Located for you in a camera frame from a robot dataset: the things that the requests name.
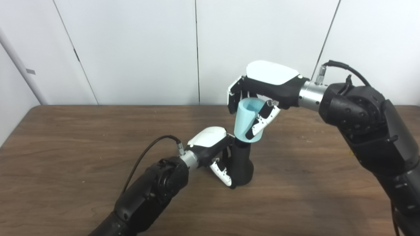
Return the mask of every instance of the light blue cup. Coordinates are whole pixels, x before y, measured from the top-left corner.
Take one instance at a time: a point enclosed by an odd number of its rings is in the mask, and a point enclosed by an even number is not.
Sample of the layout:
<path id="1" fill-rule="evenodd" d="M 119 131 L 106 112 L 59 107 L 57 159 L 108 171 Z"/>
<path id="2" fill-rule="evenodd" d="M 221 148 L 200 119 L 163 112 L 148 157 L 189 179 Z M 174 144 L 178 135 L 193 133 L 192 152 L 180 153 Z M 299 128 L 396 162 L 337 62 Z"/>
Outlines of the light blue cup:
<path id="1" fill-rule="evenodd" d="M 247 143 L 253 143 L 261 139 L 261 136 L 263 135 L 262 131 L 251 140 L 247 139 L 245 134 L 251 128 L 252 123 L 254 122 L 264 103 L 264 100 L 255 97 L 245 98 L 239 102 L 238 110 L 236 112 L 234 130 L 236 138 L 242 142 Z"/>

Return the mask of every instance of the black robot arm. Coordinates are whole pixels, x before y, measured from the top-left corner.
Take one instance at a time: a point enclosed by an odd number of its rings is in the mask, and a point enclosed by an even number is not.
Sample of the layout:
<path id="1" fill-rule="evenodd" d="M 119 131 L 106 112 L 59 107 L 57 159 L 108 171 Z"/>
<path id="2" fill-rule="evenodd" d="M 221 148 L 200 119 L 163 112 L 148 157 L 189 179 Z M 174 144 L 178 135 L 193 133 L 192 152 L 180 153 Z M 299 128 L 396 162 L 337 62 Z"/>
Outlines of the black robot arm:
<path id="1" fill-rule="evenodd" d="M 365 85 L 355 87 L 349 75 L 345 83 L 324 85 L 328 66 L 349 70 Z M 336 126 L 360 164 L 372 172 L 389 196 L 394 223 L 406 236 L 420 235 L 420 165 L 416 141 L 394 105 L 350 66 L 328 61 L 314 81 L 282 65 L 257 61 L 248 65 L 228 88 L 228 108 L 235 113 L 241 99 L 269 98 L 251 124 L 247 139 L 261 132 L 281 109 L 304 107 Z"/>
<path id="2" fill-rule="evenodd" d="M 178 145 L 181 154 L 161 159 L 147 168 L 122 192 L 113 211 L 89 236 L 135 236 L 147 230 L 188 184 L 189 173 L 210 166 L 232 140 L 224 128 L 208 127 L 188 142 L 185 151 Z"/>

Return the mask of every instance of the wooden table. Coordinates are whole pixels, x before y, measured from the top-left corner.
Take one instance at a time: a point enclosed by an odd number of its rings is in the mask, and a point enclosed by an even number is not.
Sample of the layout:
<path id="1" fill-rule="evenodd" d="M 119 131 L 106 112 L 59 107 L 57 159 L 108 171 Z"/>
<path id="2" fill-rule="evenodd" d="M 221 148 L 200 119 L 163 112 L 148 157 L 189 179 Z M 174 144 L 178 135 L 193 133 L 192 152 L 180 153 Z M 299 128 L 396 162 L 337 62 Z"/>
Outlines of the wooden table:
<path id="1" fill-rule="evenodd" d="M 398 111 L 420 142 L 420 108 Z M 232 133 L 234 115 L 225 106 L 33 108 L 0 149 L 0 235 L 87 235 L 152 140 L 186 143 L 207 126 Z M 174 154 L 162 141 L 136 176 Z M 253 180 L 235 190 L 209 169 L 193 172 L 144 235 L 394 235 L 382 188 L 317 113 L 282 111 L 251 159 Z"/>

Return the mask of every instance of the silver cylindrical joint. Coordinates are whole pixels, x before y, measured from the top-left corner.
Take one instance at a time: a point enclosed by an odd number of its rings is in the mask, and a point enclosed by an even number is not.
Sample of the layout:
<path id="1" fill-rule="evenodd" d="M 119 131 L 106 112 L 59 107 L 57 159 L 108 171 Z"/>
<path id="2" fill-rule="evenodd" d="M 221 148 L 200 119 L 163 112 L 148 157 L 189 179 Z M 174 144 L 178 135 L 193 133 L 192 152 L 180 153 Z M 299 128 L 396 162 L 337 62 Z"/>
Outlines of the silver cylindrical joint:
<path id="1" fill-rule="evenodd" d="M 198 157 L 190 150 L 187 150 L 184 155 L 180 156 L 181 160 L 188 166 L 188 170 L 191 172 L 198 167 Z"/>
<path id="2" fill-rule="evenodd" d="M 313 81 L 306 81 L 300 89 L 298 104 L 300 107 L 318 111 L 322 97 L 328 85 L 317 85 Z"/>

